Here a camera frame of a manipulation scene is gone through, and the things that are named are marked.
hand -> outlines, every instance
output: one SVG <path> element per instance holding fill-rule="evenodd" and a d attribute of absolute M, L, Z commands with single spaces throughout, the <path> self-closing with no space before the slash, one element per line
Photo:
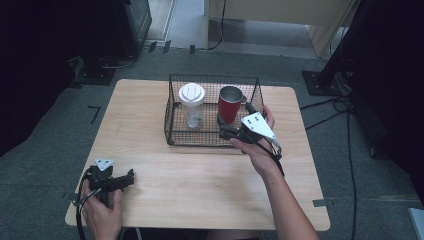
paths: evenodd
<path fill-rule="evenodd" d="M 90 193 L 90 182 L 84 181 L 82 196 Z M 96 240 L 115 240 L 122 228 L 122 190 L 116 190 L 113 209 L 92 196 L 84 204 L 83 216 Z"/>
<path fill-rule="evenodd" d="M 267 106 L 264 106 L 264 113 L 266 115 L 268 126 L 272 129 L 274 127 L 275 120 L 272 116 L 271 110 Z M 256 144 L 244 143 L 235 138 L 231 138 L 230 143 L 234 147 L 249 155 L 253 167 L 262 177 L 267 173 L 267 171 L 273 169 L 274 167 L 278 169 L 277 164 L 275 164 L 268 153 L 258 147 Z M 272 151 L 271 144 L 269 144 L 265 139 L 261 139 L 259 143 L 269 151 Z"/>

red cup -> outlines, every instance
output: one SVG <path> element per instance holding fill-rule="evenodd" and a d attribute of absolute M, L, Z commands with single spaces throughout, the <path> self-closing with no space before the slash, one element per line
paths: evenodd
<path fill-rule="evenodd" d="M 226 124 L 234 122 L 240 109 L 243 92 L 234 86 L 225 86 L 219 92 L 218 114 Z"/>

black wire basket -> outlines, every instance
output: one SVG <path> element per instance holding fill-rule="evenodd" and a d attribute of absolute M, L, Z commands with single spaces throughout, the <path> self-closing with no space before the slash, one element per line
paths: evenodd
<path fill-rule="evenodd" d="M 178 96 L 179 89 L 188 83 L 199 84 L 205 90 L 201 107 L 202 119 L 195 128 L 187 126 Z M 262 92 L 257 77 L 171 74 L 165 112 L 166 142 L 174 146 L 231 147 L 227 140 L 219 138 L 217 123 L 219 91 L 229 85 L 238 87 L 245 97 L 244 102 L 251 103 L 257 111 L 263 112 Z M 240 127 L 241 118 L 248 115 L 249 112 L 242 103 L 232 126 Z"/>

black equipment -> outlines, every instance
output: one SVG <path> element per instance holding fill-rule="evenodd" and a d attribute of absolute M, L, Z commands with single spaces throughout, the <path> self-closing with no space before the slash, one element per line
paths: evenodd
<path fill-rule="evenodd" d="M 99 200 L 105 204 L 107 207 L 109 205 L 109 193 L 118 189 L 124 189 L 132 184 L 134 184 L 134 171 L 131 169 L 127 175 L 113 178 L 112 177 L 113 167 L 109 166 L 104 171 L 101 171 L 97 166 L 90 166 L 84 173 L 79 188 L 78 193 L 73 195 L 72 203 L 76 207 L 76 220 L 78 232 L 81 240 L 85 240 L 84 230 L 82 228 L 81 222 L 81 213 L 84 203 L 88 198 L 99 194 Z M 84 181 L 88 179 L 90 181 L 90 190 L 91 192 L 81 198 L 81 191 Z"/>
<path fill-rule="evenodd" d="M 268 153 L 268 155 L 272 158 L 272 160 L 274 160 L 274 162 L 277 164 L 278 168 L 281 171 L 281 174 L 283 174 L 284 176 L 285 175 L 284 170 L 280 163 L 280 159 L 282 157 L 281 146 L 278 143 L 277 138 L 272 132 L 271 128 L 269 128 L 268 124 L 266 124 L 266 122 L 264 121 L 265 116 L 259 113 L 249 102 L 245 103 L 245 108 L 250 114 L 249 116 L 245 118 L 252 117 L 251 119 L 257 120 L 258 122 L 258 124 L 255 125 L 255 131 L 253 131 L 253 128 L 249 129 L 248 125 L 246 124 L 246 122 L 249 122 L 249 123 L 251 122 L 250 119 L 245 120 L 244 118 L 242 118 L 241 126 L 239 128 L 234 128 L 231 125 L 225 124 L 224 120 L 218 113 L 217 123 L 220 129 L 219 137 L 225 140 L 229 140 L 230 138 L 236 138 L 248 144 L 256 144 L 258 147 L 260 147 L 262 150 Z M 270 131 L 273 136 L 269 136 L 269 134 L 267 134 L 267 131 L 268 132 Z M 259 143 L 259 140 L 261 140 L 262 138 L 265 138 L 268 141 L 268 143 L 271 145 L 272 152 Z M 273 144 L 277 146 L 278 148 L 277 151 L 275 151 Z"/>

white lid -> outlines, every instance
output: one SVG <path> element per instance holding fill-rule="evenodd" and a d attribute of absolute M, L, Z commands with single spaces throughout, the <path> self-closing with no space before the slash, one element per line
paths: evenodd
<path fill-rule="evenodd" d="M 180 88 L 178 95 L 185 106 L 194 107 L 203 103 L 205 89 L 196 83 L 188 83 Z"/>

